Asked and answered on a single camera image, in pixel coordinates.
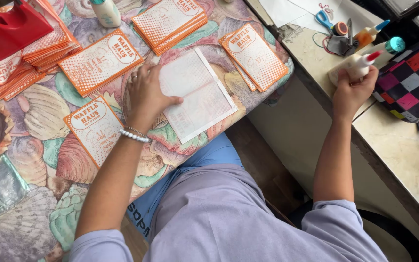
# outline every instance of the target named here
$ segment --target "seashell pattern tablecloth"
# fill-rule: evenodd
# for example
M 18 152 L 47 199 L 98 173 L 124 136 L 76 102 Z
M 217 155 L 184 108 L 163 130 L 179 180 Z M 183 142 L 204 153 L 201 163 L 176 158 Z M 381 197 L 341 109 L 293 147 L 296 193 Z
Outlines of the seashell pattern tablecloth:
M 130 18 L 158 0 L 114 0 L 121 12 L 120 28 L 146 63 L 166 64 L 199 47 L 238 106 L 236 113 L 184 145 L 161 115 L 149 132 L 153 142 L 143 147 L 131 201 L 261 102 L 275 104 L 294 71 L 287 52 L 243 0 L 230 4 L 224 0 L 197 1 L 206 10 L 208 23 L 156 57 L 134 31 Z M 100 25 L 88 0 L 49 2 L 84 48 L 115 29 Z M 289 68 L 288 75 L 263 93 L 250 91 L 218 43 L 220 37 L 247 22 Z M 12 142 L 4 154 L 29 184 L 30 192 L 0 215 L 0 262 L 67 260 L 80 209 L 97 169 L 62 118 L 101 94 L 124 119 L 124 87 L 129 81 L 130 73 L 82 98 L 60 72 L 47 75 L 9 102 L 1 102 L 14 122 L 9 132 Z

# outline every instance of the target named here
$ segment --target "person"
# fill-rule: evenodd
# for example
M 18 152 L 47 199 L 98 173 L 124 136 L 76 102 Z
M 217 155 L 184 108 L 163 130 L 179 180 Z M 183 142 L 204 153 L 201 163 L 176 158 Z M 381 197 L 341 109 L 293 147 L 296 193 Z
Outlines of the person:
M 145 134 L 164 109 L 183 102 L 162 94 L 160 68 L 143 65 L 128 86 L 132 110 L 126 124 Z M 387 261 L 363 230 L 353 203 L 350 153 L 353 116 L 377 76 L 370 66 L 363 81 L 350 84 L 347 73 L 340 73 L 332 125 L 314 176 L 313 210 L 301 230 L 274 217 L 222 133 L 154 185 L 148 191 L 153 194 L 135 201 L 143 198 L 151 216 L 143 261 Z M 98 171 L 80 213 L 71 261 L 133 260 L 119 229 L 142 147 L 121 136 Z

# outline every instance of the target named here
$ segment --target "white beaded bracelet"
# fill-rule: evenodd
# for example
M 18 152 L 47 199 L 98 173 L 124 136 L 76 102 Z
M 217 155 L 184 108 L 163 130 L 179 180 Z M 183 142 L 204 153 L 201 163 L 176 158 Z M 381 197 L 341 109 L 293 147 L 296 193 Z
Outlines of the white beaded bracelet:
M 119 133 L 121 133 L 122 135 L 124 135 L 126 137 L 129 137 L 131 139 L 135 139 L 135 140 L 137 140 L 139 142 L 143 142 L 143 143 L 149 143 L 149 142 L 151 142 L 151 139 L 149 139 L 149 138 L 142 138 L 142 137 L 140 137 L 140 136 L 138 136 L 136 134 L 132 134 L 131 132 L 126 131 L 124 129 L 120 130 Z

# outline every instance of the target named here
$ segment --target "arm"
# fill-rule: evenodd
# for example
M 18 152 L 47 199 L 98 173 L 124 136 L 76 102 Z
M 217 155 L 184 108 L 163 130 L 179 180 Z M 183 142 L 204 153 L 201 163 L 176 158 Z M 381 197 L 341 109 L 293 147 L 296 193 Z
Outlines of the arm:
M 161 65 L 143 65 L 127 86 L 131 111 L 126 123 L 147 134 L 156 117 L 183 98 L 166 97 L 159 87 Z M 143 143 L 121 136 L 96 174 L 82 206 L 75 238 L 98 230 L 120 229 L 129 204 Z
M 345 70 L 339 74 L 333 99 L 332 126 L 324 140 L 316 165 L 313 201 L 345 199 L 353 202 L 352 162 L 350 139 L 352 120 L 361 105 L 369 98 L 378 78 L 378 69 L 370 72 L 360 83 L 349 84 Z

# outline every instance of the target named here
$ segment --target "multicolored checkered bag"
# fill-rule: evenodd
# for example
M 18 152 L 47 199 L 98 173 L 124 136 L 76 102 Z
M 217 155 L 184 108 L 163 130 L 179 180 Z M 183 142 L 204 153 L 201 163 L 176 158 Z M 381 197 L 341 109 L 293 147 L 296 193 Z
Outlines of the multicolored checkered bag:
M 396 117 L 416 123 L 419 121 L 419 43 L 410 50 L 380 70 L 373 95 Z

